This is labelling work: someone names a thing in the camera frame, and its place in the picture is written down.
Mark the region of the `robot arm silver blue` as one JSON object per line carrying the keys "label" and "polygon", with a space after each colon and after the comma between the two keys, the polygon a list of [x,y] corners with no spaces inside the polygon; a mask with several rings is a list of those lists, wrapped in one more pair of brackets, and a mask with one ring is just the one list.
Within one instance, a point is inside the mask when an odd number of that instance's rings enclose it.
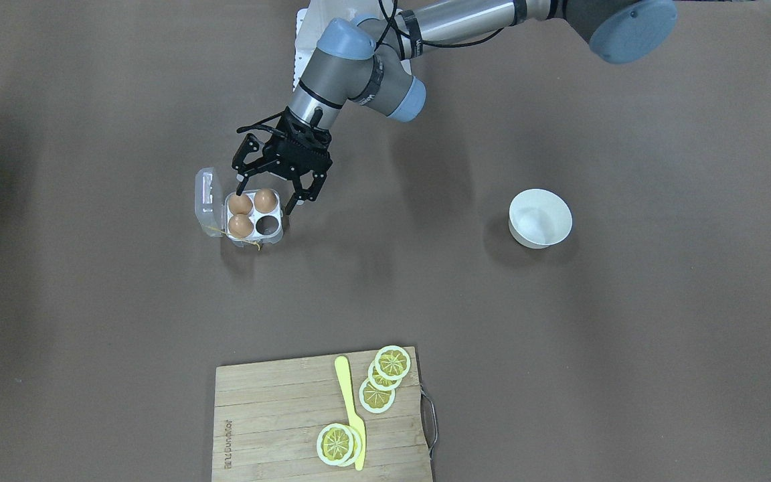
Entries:
{"label": "robot arm silver blue", "polygon": [[393,8],[383,18],[331,19],[318,38],[276,126],[264,119],[242,126],[245,138],[232,167],[236,194],[270,173],[293,185],[284,212],[313,202],[333,162],[330,128],[346,102],[406,123],[426,101],[422,80],[403,63],[427,51],[480,45],[527,19],[563,19],[609,64],[627,64],[654,51],[677,22],[672,1],[440,1]]}

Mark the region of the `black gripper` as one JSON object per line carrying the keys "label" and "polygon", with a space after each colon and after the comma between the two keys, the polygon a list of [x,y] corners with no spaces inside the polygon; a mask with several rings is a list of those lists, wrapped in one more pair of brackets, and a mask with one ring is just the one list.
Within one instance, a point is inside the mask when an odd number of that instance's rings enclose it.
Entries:
{"label": "black gripper", "polygon": [[[293,185],[282,211],[290,216],[297,205],[318,198],[333,165],[329,152],[333,137],[328,129],[312,127],[290,110],[282,112],[275,129],[266,146],[254,133],[248,133],[236,149],[232,157],[232,169],[238,178],[235,194],[242,196],[251,177],[263,173],[266,165],[267,173],[290,180]],[[308,173],[312,181],[306,188],[301,176]]]}

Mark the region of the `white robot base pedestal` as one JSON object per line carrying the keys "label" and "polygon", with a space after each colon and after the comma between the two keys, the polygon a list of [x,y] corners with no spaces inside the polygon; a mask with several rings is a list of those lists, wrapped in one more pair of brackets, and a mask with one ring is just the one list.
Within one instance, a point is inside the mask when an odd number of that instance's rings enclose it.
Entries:
{"label": "white robot base pedestal", "polygon": [[349,53],[349,59],[365,59],[373,53],[377,37],[363,40],[361,47],[353,46],[363,36],[353,30],[368,19],[383,21],[394,6],[392,1],[309,1],[297,10],[292,89],[299,85],[317,50],[331,55]]}

